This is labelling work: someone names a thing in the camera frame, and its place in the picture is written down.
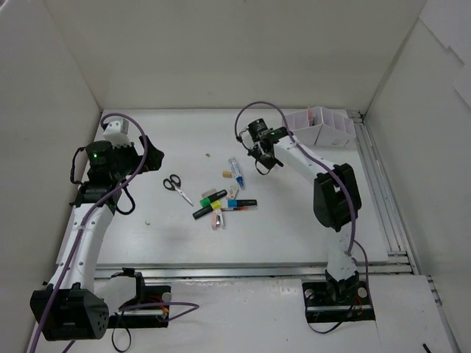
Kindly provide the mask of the clear blue glue bottle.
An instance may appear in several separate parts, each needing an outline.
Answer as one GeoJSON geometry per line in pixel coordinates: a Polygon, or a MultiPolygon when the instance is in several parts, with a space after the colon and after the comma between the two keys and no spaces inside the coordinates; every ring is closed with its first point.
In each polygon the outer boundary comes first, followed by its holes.
{"type": "Polygon", "coordinates": [[[228,163],[230,165],[232,175],[235,178],[236,182],[238,183],[239,187],[241,189],[244,189],[245,188],[244,176],[243,176],[242,169],[239,162],[237,161],[235,157],[231,157],[228,160],[228,163]]]}

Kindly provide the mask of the blue cap black marker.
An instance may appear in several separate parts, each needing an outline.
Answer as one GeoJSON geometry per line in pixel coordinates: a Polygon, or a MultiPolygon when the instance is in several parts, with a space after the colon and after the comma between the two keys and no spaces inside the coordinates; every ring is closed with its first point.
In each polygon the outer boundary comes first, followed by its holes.
{"type": "Polygon", "coordinates": [[[228,207],[256,207],[258,201],[256,199],[230,199],[227,201],[228,207]]]}

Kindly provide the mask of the purple cap black pen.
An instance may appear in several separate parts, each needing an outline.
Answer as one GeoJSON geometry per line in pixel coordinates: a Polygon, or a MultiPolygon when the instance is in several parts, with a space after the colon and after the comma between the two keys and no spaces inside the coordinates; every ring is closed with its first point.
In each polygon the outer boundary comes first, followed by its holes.
{"type": "Polygon", "coordinates": [[[307,114],[308,114],[309,126],[314,126],[316,124],[316,122],[315,122],[316,108],[315,107],[309,107],[307,109],[307,114]]]}

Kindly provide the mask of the orange cap white marker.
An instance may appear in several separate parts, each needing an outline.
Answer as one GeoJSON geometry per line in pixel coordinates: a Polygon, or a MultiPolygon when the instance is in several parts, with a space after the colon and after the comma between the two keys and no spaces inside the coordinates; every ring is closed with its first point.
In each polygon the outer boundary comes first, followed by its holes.
{"type": "Polygon", "coordinates": [[[250,211],[250,210],[256,210],[257,207],[253,206],[243,206],[243,207],[223,207],[217,209],[218,213],[228,213],[228,212],[239,212],[239,211],[250,211]]]}

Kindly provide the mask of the yellow cap black highlighter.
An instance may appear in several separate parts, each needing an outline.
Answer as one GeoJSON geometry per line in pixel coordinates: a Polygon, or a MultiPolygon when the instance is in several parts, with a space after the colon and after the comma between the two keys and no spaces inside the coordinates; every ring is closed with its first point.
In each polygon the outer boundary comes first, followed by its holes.
{"type": "Polygon", "coordinates": [[[192,214],[192,216],[195,220],[198,220],[201,217],[203,217],[203,216],[205,216],[209,213],[212,213],[214,210],[220,209],[221,207],[222,207],[222,205],[221,205],[220,201],[214,201],[214,202],[210,203],[209,205],[204,206],[200,210],[197,210],[195,213],[192,214]]]}

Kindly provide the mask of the green cap black highlighter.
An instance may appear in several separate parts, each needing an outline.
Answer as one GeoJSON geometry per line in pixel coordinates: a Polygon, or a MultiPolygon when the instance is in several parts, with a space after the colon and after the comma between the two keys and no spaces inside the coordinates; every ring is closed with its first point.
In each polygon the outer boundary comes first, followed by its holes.
{"type": "Polygon", "coordinates": [[[206,207],[209,204],[224,198],[226,195],[227,195],[227,191],[225,189],[219,190],[219,191],[216,191],[214,193],[207,195],[206,197],[201,199],[199,203],[201,207],[206,207]]]}

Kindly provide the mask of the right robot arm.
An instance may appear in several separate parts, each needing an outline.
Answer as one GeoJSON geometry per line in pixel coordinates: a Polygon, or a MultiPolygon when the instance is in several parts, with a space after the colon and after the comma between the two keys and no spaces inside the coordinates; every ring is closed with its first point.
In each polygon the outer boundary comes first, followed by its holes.
{"type": "Polygon", "coordinates": [[[352,250],[362,203],[353,167],[323,160],[286,127],[269,128],[262,118],[235,137],[267,171],[288,165],[312,184],[314,215],[322,226],[336,233],[327,248],[325,292],[332,302],[344,302],[359,282],[352,250]]]}

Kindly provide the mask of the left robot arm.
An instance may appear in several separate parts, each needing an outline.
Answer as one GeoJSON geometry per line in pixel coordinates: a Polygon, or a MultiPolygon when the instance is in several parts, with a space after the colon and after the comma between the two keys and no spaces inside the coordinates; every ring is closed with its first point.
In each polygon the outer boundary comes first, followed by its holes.
{"type": "Polygon", "coordinates": [[[30,307],[38,323],[33,341],[100,339],[107,329],[110,305],[94,292],[94,274],[102,242],[123,188],[138,174],[160,169],[164,153],[147,135],[114,146],[99,140],[86,147],[90,167],[73,201],[74,225],[63,257],[46,287],[32,293],[30,307]]]}

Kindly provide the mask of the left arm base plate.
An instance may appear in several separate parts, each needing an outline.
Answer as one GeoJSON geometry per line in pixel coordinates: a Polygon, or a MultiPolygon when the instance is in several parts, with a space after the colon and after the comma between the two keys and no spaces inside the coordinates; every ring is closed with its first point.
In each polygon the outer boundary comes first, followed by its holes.
{"type": "Polygon", "coordinates": [[[169,306],[160,303],[170,301],[170,285],[146,286],[141,298],[131,299],[120,306],[127,310],[110,315],[107,328],[166,328],[169,325],[169,306]]]}

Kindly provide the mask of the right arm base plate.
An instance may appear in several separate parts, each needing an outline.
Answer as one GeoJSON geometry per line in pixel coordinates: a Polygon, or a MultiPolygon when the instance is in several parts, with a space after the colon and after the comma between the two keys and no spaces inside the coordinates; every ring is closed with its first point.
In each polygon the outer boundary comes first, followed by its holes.
{"type": "Polygon", "coordinates": [[[333,285],[321,281],[302,282],[305,318],[309,324],[337,324],[339,322],[374,321],[375,311],[366,283],[350,282],[341,293],[334,293],[333,285]]]}

